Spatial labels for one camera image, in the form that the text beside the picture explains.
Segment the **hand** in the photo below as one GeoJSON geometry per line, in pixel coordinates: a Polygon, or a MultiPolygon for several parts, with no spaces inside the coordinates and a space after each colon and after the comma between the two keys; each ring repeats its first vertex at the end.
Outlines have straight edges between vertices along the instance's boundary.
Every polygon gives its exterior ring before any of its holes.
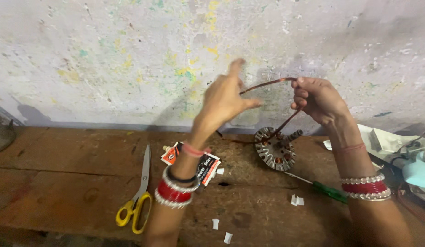
{"type": "Polygon", "coordinates": [[[351,116],[347,104],[327,80],[300,77],[292,82],[292,88],[295,95],[290,107],[294,110],[303,107],[303,111],[322,126],[351,116]]]}
{"type": "Polygon", "coordinates": [[[245,110],[261,106],[259,99],[242,99],[240,89],[243,82],[238,78],[244,59],[237,59],[230,65],[227,76],[219,75],[206,90],[203,108],[194,121],[202,124],[211,134],[224,123],[230,121],[245,110]]]}

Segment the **scissors blade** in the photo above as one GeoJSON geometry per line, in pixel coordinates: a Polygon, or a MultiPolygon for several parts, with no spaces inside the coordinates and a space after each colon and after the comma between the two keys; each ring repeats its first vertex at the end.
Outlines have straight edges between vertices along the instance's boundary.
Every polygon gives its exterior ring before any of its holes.
{"type": "Polygon", "coordinates": [[[144,163],[142,165],[142,175],[141,175],[141,186],[139,187],[138,192],[133,197],[133,200],[136,201],[142,194],[144,194],[147,191],[148,187],[148,177],[150,174],[150,159],[151,159],[151,153],[150,153],[150,144],[147,144],[147,148],[145,149],[145,155],[144,155],[144,163]]]}

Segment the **yellow scissors handle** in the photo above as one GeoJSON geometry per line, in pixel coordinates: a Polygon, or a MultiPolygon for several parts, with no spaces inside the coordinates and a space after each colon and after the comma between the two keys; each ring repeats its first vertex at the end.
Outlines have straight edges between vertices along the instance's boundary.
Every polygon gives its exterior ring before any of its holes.
{"type": "Polygon", "coordinates": [[[138,203],[136,204],[135,210],[133,211],[133,225],[132,225],[133,233],[135,233],[135,234],[141,234],[144,231],[145,225],[147,224],[148,217],[150,215],[150,210],[151,210],[152,204],[153,204],[153,198],[151,197],[150,193],[146,191],[139,198],[138,203]],[[148,207],[148,213],[147,213],[147,216],[145,218],[145,222],[144,222],[144,225],[142,226],[142,228],[141,229],[137,229],[136,228],[136,225],[137,225],[138,220],[139,220],[139,215],[140,215],[140,212],[141,212],[141,209],[142,209],[142,205],[144,204],[144,201],[147,198],[150,199],[150,206],[148,207]]]}
{"type": "Polygon", "coordinates": [[[127,225],[128,221],[130,220],[130,216],[133,214],[133,204],[135,204],[135,202],[130,200],[118,210],[118,213],[116,214],[116,224],[118,226],[127,225]],[[127,216],[124,219],[121,219],[121,213],[123,210],[127,210],[127,216]]]}

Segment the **stained plaster wall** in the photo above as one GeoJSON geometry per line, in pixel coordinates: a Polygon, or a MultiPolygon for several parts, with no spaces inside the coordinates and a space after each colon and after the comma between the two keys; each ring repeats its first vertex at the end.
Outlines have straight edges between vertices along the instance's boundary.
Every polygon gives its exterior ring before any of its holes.
{"type": "MultiPolygon", "coordinates": [[[[0,0],[0,107],[28,126],[187,131],[238,57],[247,86],[328,78],[363,124],[425,123],[425,0],[0,0]]],[[[292,94],[248,93],[227,127],[278,126],[292,94]]]]}

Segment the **green screwdriver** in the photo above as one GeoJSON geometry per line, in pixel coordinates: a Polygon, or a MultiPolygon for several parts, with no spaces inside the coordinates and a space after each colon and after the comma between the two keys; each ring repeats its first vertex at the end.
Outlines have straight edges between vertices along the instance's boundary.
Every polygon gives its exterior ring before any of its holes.
{"type": "Polygon", "coordinates": [[[317,191],[324,193],[327,196],[329,196],[329,197],[331,197],[335,200],[338,200],[338,201],[340,201],[344,204],[347,204],[347,197],[345,196],[345,194],[343,192],[341,192],[338,189],[330,188],[326,185],[321,184],[318,181],[310,182],[307,179],[303,179],[302,177],[298,177],[295,174],[292,174],[292,173],[289,173],[289,172],[286,172],[286,171],[284,171],[284,173],[291,176],[291,177],[299,178],[299,179],[301,179],[301,180],[303,180],[303,181],[305,181],[309,184],[312,184],[312,187],[313,187],[314,190],[317,190],[317,191]]]}

